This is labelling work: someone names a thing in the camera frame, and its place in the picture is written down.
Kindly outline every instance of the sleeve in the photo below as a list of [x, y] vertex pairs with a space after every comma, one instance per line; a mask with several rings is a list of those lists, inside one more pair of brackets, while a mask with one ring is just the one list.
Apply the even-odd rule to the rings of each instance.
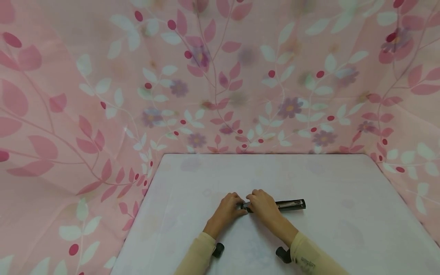
[[205, 232], [194, 239], [174, 275], [203, 275], [216, 248], [216, 241]]
[[348, 274], [327, 253], [301, 232], [298, 232], [290, 246], [290, 257], [306, 275]]

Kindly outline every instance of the white table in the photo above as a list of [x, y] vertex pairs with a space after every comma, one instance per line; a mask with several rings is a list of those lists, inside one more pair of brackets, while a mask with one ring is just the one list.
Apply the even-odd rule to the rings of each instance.
[[[260, 188], [305, 199], [284, 215], [350, 274], [440, 274], [440, 249], [371, 159], [287, 154], [165, 155], [111, 274], [172, 275], [226, 193]], [[219, 242], [209, 275], [295, 274], [252, 214]]]

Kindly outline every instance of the flower print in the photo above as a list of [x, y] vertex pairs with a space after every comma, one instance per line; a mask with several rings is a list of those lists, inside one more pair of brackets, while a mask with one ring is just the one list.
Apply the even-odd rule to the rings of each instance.
[[287, 117], [294, 118], [296, 114], [301, 113], [303, 102], [298, 102], [298, 98], [286, 98], [279, 106], [278, 115], [286, 119]]
[[193, 148], [202, 147], [206, 144], [206, 137], [200, 133], [190, 134], [188, 137], [188, 143]]
[[176, 97], [184, 97], [187, 95], [188, 91], [188, 85], [181, 81], [180, 79], [173, 80], [172, 84], [170, 85], [171, 93], [175, 95]]
[[313, 136], [312, 142], [315, 143], [316, 146], [325, 147], [329, 144], [334, 143], [336, 137], [337, 135], [333, 134], [332, 132], [321, 130], [319, 133]]
[[145, 127], [153, 128], [155, 125], [159, 125], [160, 122], [163, 121], [163, 117], [161, 115], [161, 111], [156, 108], [148, 108], [145, 109], [142, 113], [142, 122]]

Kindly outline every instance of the left hand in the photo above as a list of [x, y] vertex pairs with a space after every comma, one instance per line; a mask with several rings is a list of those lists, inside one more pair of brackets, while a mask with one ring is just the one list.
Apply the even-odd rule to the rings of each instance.
[[220, 232], [238, 217], [247, 214], [244, 209], [237, 209], [237, 204], [244, 203], [237, 193], [229, 193], [224, 197], [214, 215], [206, 223], [203, 232], [217, 239]]

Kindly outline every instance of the pink backdrop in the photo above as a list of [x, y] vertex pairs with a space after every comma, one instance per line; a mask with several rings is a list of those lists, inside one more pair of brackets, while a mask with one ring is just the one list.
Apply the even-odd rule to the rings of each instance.
[[367, 154], [440, 241], [439, 0], [0, 0], [0, 34], [0, 274], [108, 274], [164, 153]]

